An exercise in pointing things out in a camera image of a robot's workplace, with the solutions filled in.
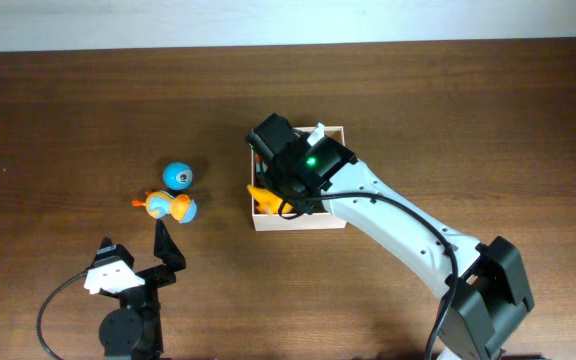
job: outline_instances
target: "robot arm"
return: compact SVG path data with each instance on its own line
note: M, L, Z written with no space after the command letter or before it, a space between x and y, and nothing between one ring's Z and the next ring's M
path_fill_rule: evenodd
M442 303L448 302L439 328L446 345L442 359L498 359L503 343L534 307L519 251L501 237L486 246L432 218L323 130L319 124L312 134L297 136L276 114L255 128L246 141L269 166L266 187L298 212L312 214L321 205L353 224L406 264ZM444 294L453 267L436 234L450 243L457 260L452 301Z

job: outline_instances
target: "blue ball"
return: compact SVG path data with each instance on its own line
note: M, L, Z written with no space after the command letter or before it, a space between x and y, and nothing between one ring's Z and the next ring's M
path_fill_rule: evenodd
M172 190L184 190L192 184L192 170L190 166L176 162L164 169L164 183Z

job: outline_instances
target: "table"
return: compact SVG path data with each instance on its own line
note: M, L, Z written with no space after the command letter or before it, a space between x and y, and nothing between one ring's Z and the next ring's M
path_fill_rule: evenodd
M154 220L130 205L188 162L188 260L160 291L173 359L420 358L437 301L356 228L256 233L244 136L276 112L343 125L391 187L484 243L519 247L536 308L513 354L576 358L576 39L0 53L0 359L47 358L37 310L103 236L140 270ZM98 359L117 307L68 288L44 317Z

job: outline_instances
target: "toy duck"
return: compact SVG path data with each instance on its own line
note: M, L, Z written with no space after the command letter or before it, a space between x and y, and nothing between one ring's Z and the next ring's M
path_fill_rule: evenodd
M197 215L197 204L186 194L173 197L165 191L155 191L147 192L146 195L146 201L133 200L132 206L144 206L155 219L170 214L179 223L185 224Z
M247 188L250 196L259 203L259 205L256 206L256 209L260 213L274 215L279 212L279 206L281 206L281 203L283 202L280 197L271 193L269 190L257 188L252 185L248 185ZM287 203L284 205L282 212L289 213L291 210L292 206Z

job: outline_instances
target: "cable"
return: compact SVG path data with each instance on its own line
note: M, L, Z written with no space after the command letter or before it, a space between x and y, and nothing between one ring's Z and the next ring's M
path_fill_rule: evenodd
M449 277L450 283L448 284L448 292L442 298L443 306L439 309L439 312L437 313L435 324L433 325L432 330L430 331L430 335L428 336L428 340L426 341L426 349L424 357L426 360L431 360L432 348L435 344L435 341L437 340L437 337L439 336L439 329L443 325L444 320L446 319L446 315L448 314L448 310L450 310L450 306L452 305L452 302L455 299L455 294L457 293L457 284L459 282L459 267L457 265L457 257L455 256L455 251L452 248L452 244L448 242L448 240L446 240L446 238L439 232L439 230L437 230L434 226L432 226L432 224L430 224L421 215L417 214L416 212L408 208L406 205L391 198L388 198L386 196L383 196L381 194L371 194L365 192L346 192L340 194L328 194L320 196L291 197L291 196L285 196L284 194L276 191L269 185L270 184L268 183L268 181L266 181L266 186L268 187L268 190L270 190L270 192L280 197L284 202L325 201L325 200L345 199L353 197L363 197L363 198L369 198L371 200L383 201L410 215L413 219L417 220L421 225L423 225L433 235L435 235L437 240L439 240L439 242L441 242L441 244L444 246L446 255L448 255L448 257L450 258L450 266L452 268L452 274Z
M52 300L52 298L55 297L55 295L57 295L59 292L61 292L61 290L67 288L69 285L72 285L72 283L74 283L75 281L81 279L82 277L85 277L86 274L88 274L88 269L80 272L79 274L73 276L72 278L70 278L68 281L66 281L65 283L61 284L58 288L55 289L55 291L53 291L50 296L48 296L48 298L46 298L46 300L44 301L43 304L41 304L41 308L39 309L39 314L37 315L37 338L39 338L39 343L41 344L41 346L44 348L44 350L46 350L46 352L48 353L48 355L50 355L50 357L52 357L53 359L56 360L64 360L62 358L60 358L57 354L55 354L54 351L52 351L52 349L50 348L50 346L48 346L48 344L46 344L46 340L44 340L43 335L41 334L41 317L44 315L44 310L46 310L46 307L48 306L48 304L50 303L50 301Z

